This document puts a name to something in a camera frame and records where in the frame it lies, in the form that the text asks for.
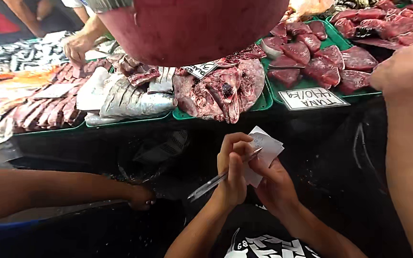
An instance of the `white price card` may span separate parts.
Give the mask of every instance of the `white price card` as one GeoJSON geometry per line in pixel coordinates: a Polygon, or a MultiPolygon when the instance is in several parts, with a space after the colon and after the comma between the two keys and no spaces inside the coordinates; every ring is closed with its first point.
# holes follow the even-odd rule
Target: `white price card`
{"type": "Polygon", "coordinates": [[[188,71],[190,74],[201,80],[203,77],[215,70],[216,67],[217,64],[213,61],[210,61],[203,64],[183,66],[182,68],[186,69],[186,71],[188,71]]]}
{"type": "Polygon", "coordinates": [[[283,99],[286,107],[291,111],[350,105],[350,103],[321,87],[292,91],[279,91],[278,93],[283,99]]]}

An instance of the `hand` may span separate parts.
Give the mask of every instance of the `hand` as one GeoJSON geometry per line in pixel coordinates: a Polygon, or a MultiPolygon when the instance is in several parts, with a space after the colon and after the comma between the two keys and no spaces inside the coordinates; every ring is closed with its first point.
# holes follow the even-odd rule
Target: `hand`
{"type": "Polygon", "coordinates": [[[129,185],[131,190],[126,192],[126,198],[132,209],[138,211],[148,210],[156,202],[156,196],[152,191],[141,185],[129,185]]]}
{"type": "Polygon", "coordinates": [[[89,51],[95,40],[88,35],[78,33],[63,40],[63,52],[74,67],[80,68],[85,64],[85,52],[89,51]]]}
{"type": "Polygon", "coordinates": [[[246,182],[240,155],[252,152],[248,144],[252,140],[253,138],[244,133],[228,134],[224,137],[221,152],[217,155],[218,174],[227,170],[229,174],[214,191],[212,201],[225,211],[231,211],[245,200],[246,182]]]}
{"type": "Polygon", "coordinates": [[[396,50],[389,59],[379,64],[370,84],[384,96],[413,94],[413,44],[396,50]]]}
{"type": "Polygon", "coordinates": [[[294,185],[278,158],[272,161],[269,168],[265,167],[259,159],[251,160],[249,165],[254,172],[264,177],[255,191],[273,216],[282,220],[285,214],[297,210],[299,199],[294,185]]]}

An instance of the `green plastic tray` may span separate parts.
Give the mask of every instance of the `green plastic tray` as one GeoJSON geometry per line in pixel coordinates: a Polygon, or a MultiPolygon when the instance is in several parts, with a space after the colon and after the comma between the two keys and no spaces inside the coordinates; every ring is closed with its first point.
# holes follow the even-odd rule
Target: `green plastic tray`
{"type": "MultiPolygon", "coordinates": [[[[325,41],[321,41],[321,49],[330,46],[330,45],[336,45],[339,47],[339,49],[346,50],[351,48],[353,45],[345,40],[342,35],[332,26],[329,22],[319,20],[324,23],[324,26],[326,27],[326,34],[328,35],[328,38],[325,41]]],[[[267,68],[268,64],[270,63],[270,59],[268,58],[262,58],[261,62],[264,66],[264,70],[266,72],[266,79],[268,80],[268,84],[270,85],[270,94],[272,95],[272,98],[275,102],[284,105],[283,100],[281,99],[280,95],[278,94],[279,91],[287,91],[289,90],[286,88],[284,85],[280,84],[279,82],[267,78],[267,68]]],[[[314,88],[314,87],[319,87],[319,85],[312,79],[303,77],[301,81],[291,88],[291,90],[302,90],[302,89],[309,89],[309,88],[314,88]]],[[[354,93],[350,95],[344,95],[343,93],[336,91],[336,89],[333,89],[333,93],[341,98],[345,98],[347,102],[353,103],[357,102],[360,100],[360,98],[365,97],[365,96],[370,96],[370,95],[379,95],[381,92],[375,91],[374,89],[368,87],[366,89],[361,89],[358,91],[355,91],[354,93]]]]}
{"type": "MultiPolygon", "coordinates": [[[[261,96],[257,98],[256,103],[251,107],[249,112],[267,110],[272,105],[273,105],[273,99],[272,99],[272,96],[270,95],[268,84],[267,84],[267,79],[266,79],[261,96]]],[[[186,112],[180,110],[178,107],[176,107],[176,109],[173,110],[173,117],[176,120],[186,120],[186,119],[196,118],[196,117],[192,117],[188,115],[186,112]]]]}

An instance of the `price sign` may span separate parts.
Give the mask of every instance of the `price sign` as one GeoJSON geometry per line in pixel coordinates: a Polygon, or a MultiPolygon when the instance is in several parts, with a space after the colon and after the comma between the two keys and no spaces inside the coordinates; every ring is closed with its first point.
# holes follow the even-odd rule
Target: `price sign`
{"type": "Polygon", "coordinates": [[[306,110],[328,107],[349,106],[350,104],[337,97],[325,88],[279,91],[286,107],[293,110],[306,110]]]}
{"type": "Polygon", "coordinates": [[[203,64],[196,64],[196,65],[189,65],[189,66],[183,66],[186,71],[188,71],[190,74],[194,75],[197,79],[202,79],[209,73],[211,73],[214,69],[216,69],[217,64],[213,61],[206,62],[203,64]]]}

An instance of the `person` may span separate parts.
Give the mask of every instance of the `person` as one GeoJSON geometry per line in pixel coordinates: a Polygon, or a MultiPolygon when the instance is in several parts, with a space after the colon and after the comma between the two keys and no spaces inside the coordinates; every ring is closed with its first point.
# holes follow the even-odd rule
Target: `person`
{"type": "Polygon", "coordinates": [[[249,162],[249,167],[263,176],[255,193],[264,207],[242,204],[247,192],[241,155],[252,151],[250,141],[244,133],[224,137],[217,169],[218,173],[228,170],[228,177],[175,239],[165,258],[209,254],[227,258],[366,257],[299,202],[278,158],[270,167],[263,166],[259,158],[249,162]]]}
{"type": "Polygon", "coordinates": [[[0,168],[0,218],[42,207],[123,199],[136,210],[154,204],[154,193],[104,176],[80,172],[0,168]]]}

